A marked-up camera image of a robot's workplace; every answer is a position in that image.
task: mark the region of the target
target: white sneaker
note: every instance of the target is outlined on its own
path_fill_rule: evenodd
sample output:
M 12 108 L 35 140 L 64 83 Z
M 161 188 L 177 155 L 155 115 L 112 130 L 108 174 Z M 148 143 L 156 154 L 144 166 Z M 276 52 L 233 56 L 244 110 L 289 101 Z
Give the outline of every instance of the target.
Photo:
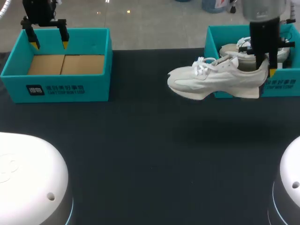
M 237 44 L 228 44 L 222 46 L 220 49 L 220 56 L 224 57 L 230 55 L 232 57 L 239 58 L 239 68 L 245 71 L 252 71 L 256 69 L 256 59 L 254 55 L 247 55 L 246 52 L 239 52 L 240 47 L 251 46 L 251 38 L 245 37 L 240 39 Z M 283 63 L 286 61 L 290 54 L 290 48 L 281 48 L 278 50 L 277 60 L 278 63 Z
M 237 57 L 199 58 L 191 67 L 171 71 L 168 86 L 175 93 L 194 100 L 202 100 L 215 91 L 239 98 L 259 98 L 259 87 L 268 77 L 268 59 L 252 72 L 241 71 L 238 66 Z

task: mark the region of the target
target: small hole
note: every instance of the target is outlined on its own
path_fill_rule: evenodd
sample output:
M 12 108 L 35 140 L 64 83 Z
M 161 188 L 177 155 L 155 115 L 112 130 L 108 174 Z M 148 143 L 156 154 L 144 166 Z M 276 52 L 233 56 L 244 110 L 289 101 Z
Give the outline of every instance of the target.
M 299 182 L 294 182 L 294 183 L 292 184 L 292 187 L 293 187 L 294 189 L 298 188 L 299 186 L 300 186 L 300 183 L 299 183 Z
M 54 196 L 54 194 L 51 193 L 51 192 L 47 194 L 47 198 L 48 198 L 50 201 L 54 201 L 54 200 L 55 200 L 55 196 Z

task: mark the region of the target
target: black table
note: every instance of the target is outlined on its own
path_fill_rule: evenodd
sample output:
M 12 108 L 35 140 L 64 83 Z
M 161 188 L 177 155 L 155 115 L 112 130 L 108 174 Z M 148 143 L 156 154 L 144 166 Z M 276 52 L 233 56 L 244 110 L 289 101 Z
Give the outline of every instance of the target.
M 52 143 L 73 183 L 78 225 L 268 225 L 300 98 L 173 94 L 167 73 L 203 49 L 114 51 L 109 102 L 15 105 L 0 85 L 0 131 Z

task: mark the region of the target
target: blue water bottle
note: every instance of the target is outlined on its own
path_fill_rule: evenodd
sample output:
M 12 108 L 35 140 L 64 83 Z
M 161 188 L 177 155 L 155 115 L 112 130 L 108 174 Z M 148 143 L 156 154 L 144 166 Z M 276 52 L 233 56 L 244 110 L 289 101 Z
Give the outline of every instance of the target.
M 228 4 L 228 0 L 202 0 L 202 9 L 209 13 L 221 13 Z

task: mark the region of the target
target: glossy floor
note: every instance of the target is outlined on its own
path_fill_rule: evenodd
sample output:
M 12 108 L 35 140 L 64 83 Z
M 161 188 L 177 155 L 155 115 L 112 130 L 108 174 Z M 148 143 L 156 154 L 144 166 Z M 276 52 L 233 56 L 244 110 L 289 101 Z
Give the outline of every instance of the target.
M 5 0 L 0 0 L 2 7 Z M 56 18 L 68 27 L 108 27 L 114 50 L 204 47 L 209 25 L 247 24 L 236 14 L 210 14 L 201 0 L 62 0 Z M 21 0 L 12 0 L 0 20 L 0 52 L 10 51 L 25 15 Z M 289 6 L 283 18 L 289 17 Z

